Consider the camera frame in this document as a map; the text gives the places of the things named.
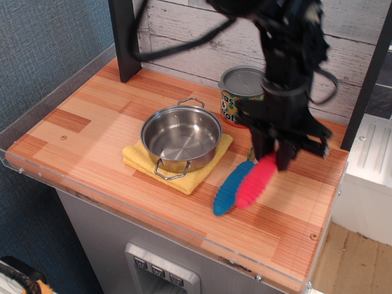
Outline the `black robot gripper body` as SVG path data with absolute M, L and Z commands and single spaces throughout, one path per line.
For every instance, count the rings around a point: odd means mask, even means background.
M 309 82 L 288 88 L 262 78 L 264 99 L 236 102 L 237 121 L 249 129 L 264 130 L 275 142 L 291 142 L 310 153 L 327 156 L 332 132 L 310 114 Z

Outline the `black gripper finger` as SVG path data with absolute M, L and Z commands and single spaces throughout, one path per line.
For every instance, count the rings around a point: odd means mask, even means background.
M 286 170 L 290 161 L 295 159 L 300 149 L 300 145 L 296 145 L 291 142 L 279 142 L 276 151 L 277 169 Z
M 250 130 L 254 156 L 256 160 L 260 161 L 266 155 L 274 152 L 275 139 L 257 127 L 251 127 Z

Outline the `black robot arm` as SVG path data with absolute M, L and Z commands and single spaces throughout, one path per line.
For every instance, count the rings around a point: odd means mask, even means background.
M 329 129 L 309 111 L 314 73 L 326 77 L 320 63 L 328 44 L 321 26 L 320 1 L 210 1 L 219 13 L 246 18 L 260 31 L 265 74 L 262 100 L 236 102 L 237 121 L 249 128 L 255 158 L 276 153 L 286 170 L 301 149 L 323 157 Z

